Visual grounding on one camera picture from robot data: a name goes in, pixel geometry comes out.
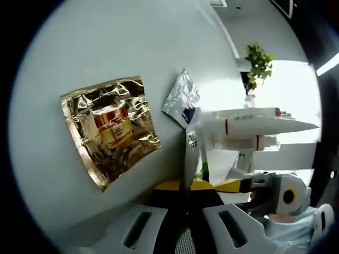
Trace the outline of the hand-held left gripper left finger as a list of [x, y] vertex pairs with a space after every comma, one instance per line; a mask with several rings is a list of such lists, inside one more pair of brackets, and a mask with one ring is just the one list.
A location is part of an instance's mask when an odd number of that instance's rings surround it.
[[184, 201], [179, 180], [155, 186], [145, 204], [132, 206], [109, 224], [109, 253], [174, 253], [185, 223]]

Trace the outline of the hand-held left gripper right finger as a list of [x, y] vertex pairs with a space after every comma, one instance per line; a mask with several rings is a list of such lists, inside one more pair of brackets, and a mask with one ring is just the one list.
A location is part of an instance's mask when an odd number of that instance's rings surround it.
[[197, 253], [275, 253], [264, 227], [234, 204], [224, 204], [214, 186], [195, 180], [189, 193], [189, 228]]

